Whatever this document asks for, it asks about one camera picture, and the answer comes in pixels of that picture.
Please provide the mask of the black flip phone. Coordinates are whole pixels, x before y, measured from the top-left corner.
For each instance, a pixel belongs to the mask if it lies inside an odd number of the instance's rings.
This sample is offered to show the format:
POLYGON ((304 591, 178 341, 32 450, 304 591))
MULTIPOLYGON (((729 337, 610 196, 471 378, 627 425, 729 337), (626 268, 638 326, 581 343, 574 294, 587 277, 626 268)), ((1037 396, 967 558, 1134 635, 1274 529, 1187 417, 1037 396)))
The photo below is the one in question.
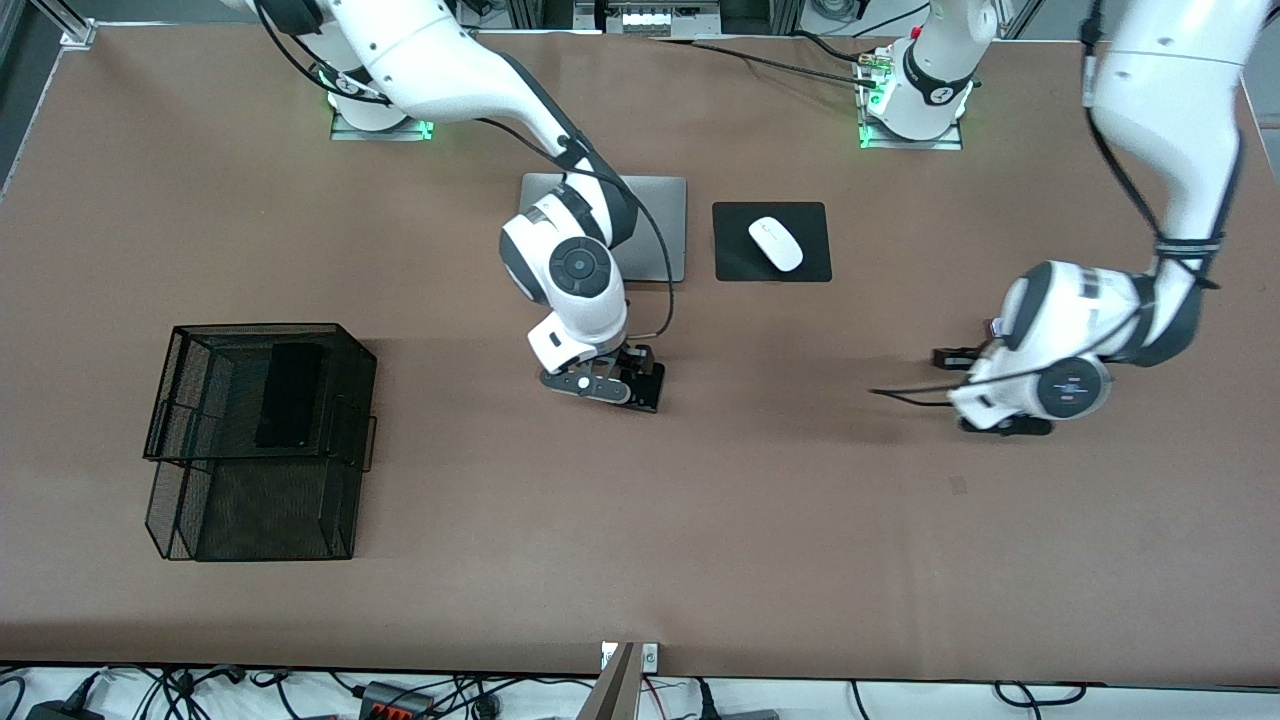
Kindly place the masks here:
POLYGON ((666 379, 663 363, 653 363, 648 370, 637 366, 617 366, 613 379, 626 386, 630 392, 628 397, 617 406, 641 413, 658 413, 666 379))

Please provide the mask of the long black slab phone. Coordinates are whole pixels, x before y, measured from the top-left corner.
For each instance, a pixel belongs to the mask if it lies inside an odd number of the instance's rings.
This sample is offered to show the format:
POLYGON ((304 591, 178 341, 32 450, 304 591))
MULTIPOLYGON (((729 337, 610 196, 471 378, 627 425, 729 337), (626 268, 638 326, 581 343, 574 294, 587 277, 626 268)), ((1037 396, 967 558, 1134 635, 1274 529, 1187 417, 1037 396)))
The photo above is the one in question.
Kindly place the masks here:
POLYGON ((326 350, 291 342, 271 347, 255 432, 259 448, 301 448, 310 442, 326 350))

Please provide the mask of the silver closed laptop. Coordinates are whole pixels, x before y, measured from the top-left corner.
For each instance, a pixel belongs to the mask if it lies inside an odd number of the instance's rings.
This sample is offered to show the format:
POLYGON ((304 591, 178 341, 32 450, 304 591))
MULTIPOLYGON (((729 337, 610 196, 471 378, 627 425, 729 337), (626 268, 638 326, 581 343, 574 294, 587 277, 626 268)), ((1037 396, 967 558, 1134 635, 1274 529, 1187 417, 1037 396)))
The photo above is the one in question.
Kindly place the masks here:
POLYGON ((666 264, 655 232, 644 215, 637 217, 632 237, 613 249, 620 272, 627 282, 680 283, 686 275, 689 231, 687 182, 673 176, 623 176, 657 222, 668 251, 666 264))

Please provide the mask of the black mouse pad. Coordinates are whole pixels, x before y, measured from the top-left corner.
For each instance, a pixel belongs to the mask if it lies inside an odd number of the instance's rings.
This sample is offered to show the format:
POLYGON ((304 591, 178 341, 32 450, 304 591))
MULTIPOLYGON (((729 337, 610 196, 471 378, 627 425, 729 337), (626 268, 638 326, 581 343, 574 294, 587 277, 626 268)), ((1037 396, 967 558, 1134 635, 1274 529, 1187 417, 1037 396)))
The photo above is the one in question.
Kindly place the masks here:
POLYGON ((718 281, 826 283, 832 279, 823 202, 716 202, 712 228, 718 281), (803 254, 790 272, 778 269, 749 233, 753 222, 767 217, 791 233, 803 254))

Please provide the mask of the white computer mouse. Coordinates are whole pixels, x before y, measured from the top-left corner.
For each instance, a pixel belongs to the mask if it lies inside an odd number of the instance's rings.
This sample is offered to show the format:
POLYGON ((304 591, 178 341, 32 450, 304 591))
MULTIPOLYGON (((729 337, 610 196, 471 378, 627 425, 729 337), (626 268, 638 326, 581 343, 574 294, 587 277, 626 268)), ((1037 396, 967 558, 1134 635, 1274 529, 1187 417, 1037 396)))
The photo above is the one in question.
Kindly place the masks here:
POLYGON ((759 218, 748 227, 748 233, 776 270, 790 273, 803 264, 800 243, 778 219, 759 218))

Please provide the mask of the white socket strip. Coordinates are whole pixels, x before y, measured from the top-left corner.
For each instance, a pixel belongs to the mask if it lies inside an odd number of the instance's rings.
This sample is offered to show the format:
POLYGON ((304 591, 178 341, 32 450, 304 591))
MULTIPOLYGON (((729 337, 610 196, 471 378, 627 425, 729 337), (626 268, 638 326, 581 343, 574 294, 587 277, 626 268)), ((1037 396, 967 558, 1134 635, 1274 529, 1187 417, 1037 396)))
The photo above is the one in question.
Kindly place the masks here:
POLYGON ((608 33, 699 38, 722 31, 719 0, 602 0, 608 33))

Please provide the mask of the grey slanted beam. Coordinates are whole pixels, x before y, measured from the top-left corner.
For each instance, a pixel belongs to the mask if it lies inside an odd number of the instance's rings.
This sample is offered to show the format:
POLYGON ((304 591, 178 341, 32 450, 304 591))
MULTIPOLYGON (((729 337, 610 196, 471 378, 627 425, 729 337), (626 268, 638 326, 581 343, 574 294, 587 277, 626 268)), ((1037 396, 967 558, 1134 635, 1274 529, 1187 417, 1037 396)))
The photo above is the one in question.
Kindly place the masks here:
POLYGON ((643 643, 616 644, 575 720, 636 720, 643 678, 643 643))

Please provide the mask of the black mesh two-tier tray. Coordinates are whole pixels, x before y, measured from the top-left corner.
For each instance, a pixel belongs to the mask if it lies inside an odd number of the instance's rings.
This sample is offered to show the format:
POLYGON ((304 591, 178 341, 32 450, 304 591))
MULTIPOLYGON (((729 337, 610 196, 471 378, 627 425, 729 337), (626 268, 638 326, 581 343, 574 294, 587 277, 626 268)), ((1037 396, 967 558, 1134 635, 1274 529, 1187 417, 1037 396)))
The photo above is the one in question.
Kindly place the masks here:
POLYGON ((146 529, 165 560, 340 561, 355 556, 378 420, 378 359, 338 324, 178 325, 145 441, 146 529), (325 350, 310 442, 259 448, 274 345, 325 350))

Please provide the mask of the black orange power strip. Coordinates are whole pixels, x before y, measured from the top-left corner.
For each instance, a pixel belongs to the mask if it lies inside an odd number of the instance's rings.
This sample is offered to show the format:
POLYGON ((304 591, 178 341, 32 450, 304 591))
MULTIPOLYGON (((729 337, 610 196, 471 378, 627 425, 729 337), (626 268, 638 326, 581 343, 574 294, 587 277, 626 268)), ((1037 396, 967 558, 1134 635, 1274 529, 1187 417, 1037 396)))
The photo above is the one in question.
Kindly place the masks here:
POLYGON ((435 707, 429 694, 381 682, 358 685, 357 691, 358 720, 426 720, 435 707))

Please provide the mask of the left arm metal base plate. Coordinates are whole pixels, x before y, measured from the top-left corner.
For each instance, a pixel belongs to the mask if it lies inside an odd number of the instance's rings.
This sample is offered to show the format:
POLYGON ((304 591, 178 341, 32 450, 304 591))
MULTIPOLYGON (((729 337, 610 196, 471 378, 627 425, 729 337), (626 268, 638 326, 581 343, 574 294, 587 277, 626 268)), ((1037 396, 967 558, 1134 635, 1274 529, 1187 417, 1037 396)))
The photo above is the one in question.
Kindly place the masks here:
POLYGON ((942 83, 908 61, 914 41, 902 37, 864 54, 854 65, 858 133, 864 149, 960 150, 959 119, 974 90, 973 78, 942 83))

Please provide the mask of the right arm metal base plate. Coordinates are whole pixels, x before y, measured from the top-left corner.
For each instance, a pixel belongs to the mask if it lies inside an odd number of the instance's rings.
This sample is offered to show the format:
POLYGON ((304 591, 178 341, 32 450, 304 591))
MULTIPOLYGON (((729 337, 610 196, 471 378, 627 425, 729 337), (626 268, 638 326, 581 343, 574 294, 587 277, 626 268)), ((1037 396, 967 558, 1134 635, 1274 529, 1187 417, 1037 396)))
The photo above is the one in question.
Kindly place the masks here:
POLYGON ((332 118, 330 128, 330 140, 335 141, 422 142, 430 141, 433 135, 434 124, 431 122, 412 118, 404 118, 385 129, 360 129, 344 117, 335 114, 332 118))

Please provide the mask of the small metal edge bracket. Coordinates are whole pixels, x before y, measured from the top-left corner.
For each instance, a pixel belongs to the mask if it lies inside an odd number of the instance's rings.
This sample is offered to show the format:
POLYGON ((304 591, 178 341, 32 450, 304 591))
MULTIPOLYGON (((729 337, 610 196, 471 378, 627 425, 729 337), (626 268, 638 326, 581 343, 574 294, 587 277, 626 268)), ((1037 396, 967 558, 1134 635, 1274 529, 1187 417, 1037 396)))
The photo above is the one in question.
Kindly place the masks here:
POLYGON ((634 662, 639 664, 641 673, 655 675, 659 667, 659 648, 660 646, 655 642, 602 642, 600 644, 600 670, 604 671, 614 653, 626 644, 634 644, 634 662))

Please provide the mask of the aluminium frame profile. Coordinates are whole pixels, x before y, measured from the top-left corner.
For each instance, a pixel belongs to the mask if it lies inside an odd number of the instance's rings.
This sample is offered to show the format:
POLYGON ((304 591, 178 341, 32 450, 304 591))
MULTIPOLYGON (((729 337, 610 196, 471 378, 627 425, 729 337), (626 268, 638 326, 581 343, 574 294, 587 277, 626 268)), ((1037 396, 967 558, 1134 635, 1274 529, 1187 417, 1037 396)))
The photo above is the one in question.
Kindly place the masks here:
POLYGON ((76 10, 70 0, 26 0, 42 13, 60 32, 60 46, 86 50, 91 47, 99 27, 96 19, 76 10))

